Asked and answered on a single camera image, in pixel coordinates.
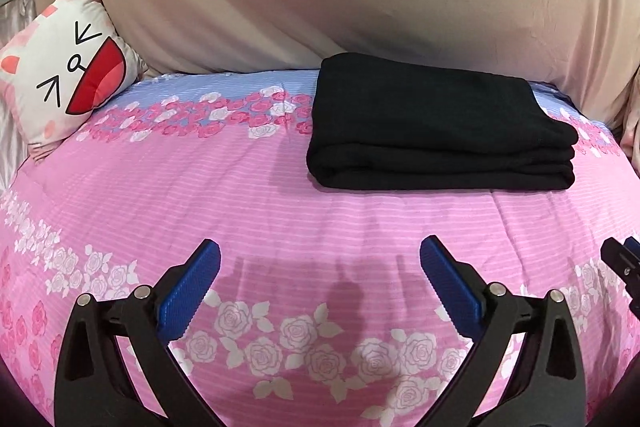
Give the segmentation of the black pants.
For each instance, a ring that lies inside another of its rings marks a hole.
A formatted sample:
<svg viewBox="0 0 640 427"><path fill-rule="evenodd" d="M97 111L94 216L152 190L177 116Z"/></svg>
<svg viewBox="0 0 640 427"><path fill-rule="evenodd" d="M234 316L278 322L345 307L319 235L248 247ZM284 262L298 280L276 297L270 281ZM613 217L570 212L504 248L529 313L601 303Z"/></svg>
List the black pants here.
<svg viewBox="0 0 640 427"><path fill-rule="evenodd" d="M524 79L341 53L319 70L306 161L349 191L562 191L577 142Z"/></svg>

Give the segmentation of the pink floral bed quilt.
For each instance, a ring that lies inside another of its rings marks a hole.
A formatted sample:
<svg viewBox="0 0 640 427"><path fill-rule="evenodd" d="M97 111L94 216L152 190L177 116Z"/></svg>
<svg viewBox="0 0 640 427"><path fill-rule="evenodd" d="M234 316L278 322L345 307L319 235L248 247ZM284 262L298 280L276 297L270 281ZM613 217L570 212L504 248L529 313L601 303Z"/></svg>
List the pink floral bed quilt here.
<svg viewBox="0 0 640 427"><path fill-rule="evenodd" d="M203 239L221 270L179 366L231 426L411 426L454 377L460 337L419 265L436 235L520 295L566 297L595 409L639 350L605 239L639 233L639 181L600 122L558 91L538 104L579 135L555 193L349 193L306 167L314 72L160 77L104 106L1 199L1 358L53 414L82 293L154 284Z"/></svg>

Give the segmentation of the white cat face pillow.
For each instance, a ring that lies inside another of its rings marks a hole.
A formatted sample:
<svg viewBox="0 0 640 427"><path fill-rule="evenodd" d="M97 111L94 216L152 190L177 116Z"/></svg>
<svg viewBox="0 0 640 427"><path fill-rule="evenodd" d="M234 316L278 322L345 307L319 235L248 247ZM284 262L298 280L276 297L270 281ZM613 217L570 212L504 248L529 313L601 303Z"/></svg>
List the white cat face pillow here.
<svg viewBox="0 0 640 427"><path fill-rule="evenodd" d="M101 0L55 0L1 49L1 96L39 160L145 71Z"/></svg>

